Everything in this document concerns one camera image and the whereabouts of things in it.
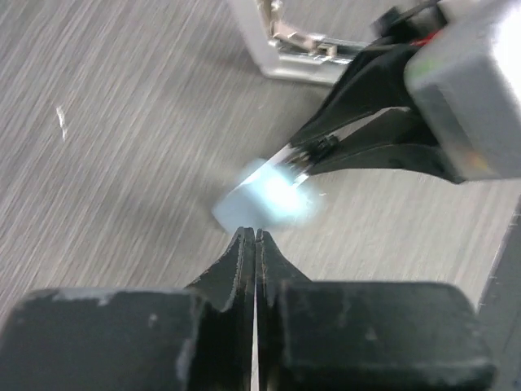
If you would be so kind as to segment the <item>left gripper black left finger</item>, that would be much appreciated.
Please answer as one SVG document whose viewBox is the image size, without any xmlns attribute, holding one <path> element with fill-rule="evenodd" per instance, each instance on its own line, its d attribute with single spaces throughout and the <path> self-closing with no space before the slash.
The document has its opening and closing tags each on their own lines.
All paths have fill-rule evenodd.
<svg viewBox="0 0 521 391">
<path fill-rule="evenodd" d="M 185 288 L 29 293 L 1 332 L 4 390 L 248 390 L 256 238 Z"/>
</svg>

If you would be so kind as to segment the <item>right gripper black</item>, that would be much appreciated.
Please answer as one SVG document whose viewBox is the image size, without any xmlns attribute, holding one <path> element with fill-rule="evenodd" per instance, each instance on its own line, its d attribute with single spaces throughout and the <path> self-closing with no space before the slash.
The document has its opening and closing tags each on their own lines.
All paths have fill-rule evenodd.
<svg viewBox="0 0 521 391">
<path fill-rule="evenodd" d="M 303 146 L 385 108 L 414 108 L 405 88 L 405 66 L 447 24 L 440 1 L 421 1 L 407 10 L 392 7 L 382 14 L 372 24 L 377 39 L 355 57 L 322 106 L 289 143 Z M 425 122 L 398 109 L 335 143 L 309 174 L 342 169 L 401 169 L 462 182 L 462 175 Z"/>
</svg>

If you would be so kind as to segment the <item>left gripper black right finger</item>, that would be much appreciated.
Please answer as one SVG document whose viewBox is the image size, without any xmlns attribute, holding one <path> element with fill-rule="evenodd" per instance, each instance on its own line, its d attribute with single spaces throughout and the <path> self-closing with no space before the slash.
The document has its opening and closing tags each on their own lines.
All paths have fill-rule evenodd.
<svg viewBox="0 0 521 391">
<path fill-rule="evenodd" d="M 262 390 L 487 390 L 497 374 L 451 284 L 313 281 L 259 231 L 256 300 Z"/>
</svg>

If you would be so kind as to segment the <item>white stapler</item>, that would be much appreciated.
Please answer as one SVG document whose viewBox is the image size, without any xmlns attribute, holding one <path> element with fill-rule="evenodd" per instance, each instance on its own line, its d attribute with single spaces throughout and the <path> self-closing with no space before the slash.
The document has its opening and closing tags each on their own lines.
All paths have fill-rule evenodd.
<svg viewBox="0 0 521 391">
<path fill-rule="evenodd" d="M 280 1 L 228 0 L 227 4 L 249 55 L 268 78 L 332 86 L 367 46 L 288 24 Z"/>
</svg>

